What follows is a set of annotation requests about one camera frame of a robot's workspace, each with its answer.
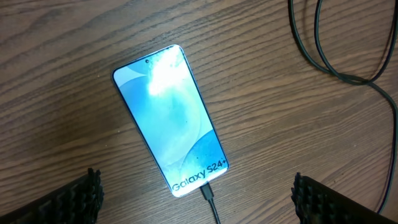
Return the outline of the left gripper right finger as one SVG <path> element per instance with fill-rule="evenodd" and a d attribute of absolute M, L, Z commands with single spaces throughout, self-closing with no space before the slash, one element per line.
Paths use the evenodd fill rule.
<path fill-rule="evenodd" d="M 300 173 L 291 191 L 301 224 L 397 224 Z"/>

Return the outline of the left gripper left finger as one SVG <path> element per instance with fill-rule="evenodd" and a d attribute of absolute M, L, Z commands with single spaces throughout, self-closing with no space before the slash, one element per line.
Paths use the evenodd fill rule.
<path fill-rule="evenodd" d="M 86 175 L 1 216 L 1 223 L 95 224 L 103 200 L 101 172 L 89 168 Z"/>

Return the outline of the blue Samsung Galaxy smartphone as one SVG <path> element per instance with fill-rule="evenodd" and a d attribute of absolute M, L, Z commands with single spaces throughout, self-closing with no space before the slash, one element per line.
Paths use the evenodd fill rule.
<path fill-rule="evenodd" d="M 181 46 L 129 62 L 112 79 L 173 196 L 189 194 L 229 169 Z"/>

